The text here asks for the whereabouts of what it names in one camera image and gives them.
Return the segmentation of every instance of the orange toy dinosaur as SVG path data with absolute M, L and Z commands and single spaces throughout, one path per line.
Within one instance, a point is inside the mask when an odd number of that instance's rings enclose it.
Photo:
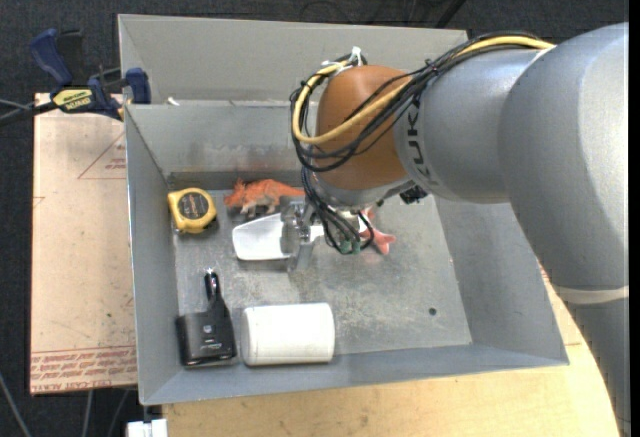
M 225 196 L 224 204 L 227 208 L 242 208 L 240 213 L 253 218 L 256 206 L 267 206 L 267 214 L 273 213 L 280 204 L 280 197 L 299 197 L 304 190 L 293 188 L 274 179 L 262 179 L 245 183 L 238 179 L 233 187 L 233 193 Z

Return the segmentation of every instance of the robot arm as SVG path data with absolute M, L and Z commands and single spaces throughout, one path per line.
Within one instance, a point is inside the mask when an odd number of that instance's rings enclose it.
M 556 47 L 493 35 L 409 74 L 343 60 L 294 98 L 292 133 L 307 195 L 325 209 L 416 186 L 509 201 L 630 435 L 628 35 L 610 26 Z M 327 76 L 306 136 L 308 96 Z

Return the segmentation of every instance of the tape measure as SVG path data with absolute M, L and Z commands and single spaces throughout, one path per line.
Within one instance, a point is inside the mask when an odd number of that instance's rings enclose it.
M 200 188 L 187 188 L 167 195 L 169 210 L 178 232 L 199 234 L 215 220 L 213 198 Z

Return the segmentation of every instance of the white roll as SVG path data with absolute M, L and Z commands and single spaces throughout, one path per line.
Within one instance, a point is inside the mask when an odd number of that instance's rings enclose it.
M 335 348 L 333 313 L 326 303 L 249 307 L 240 332 L 247 366 L 326 363 Z

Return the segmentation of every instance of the cardboard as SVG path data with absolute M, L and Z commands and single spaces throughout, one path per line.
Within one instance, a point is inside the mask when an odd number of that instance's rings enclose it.
M 137 382 L 128 228 L 123 123 L 36 117 L 32 394 Z

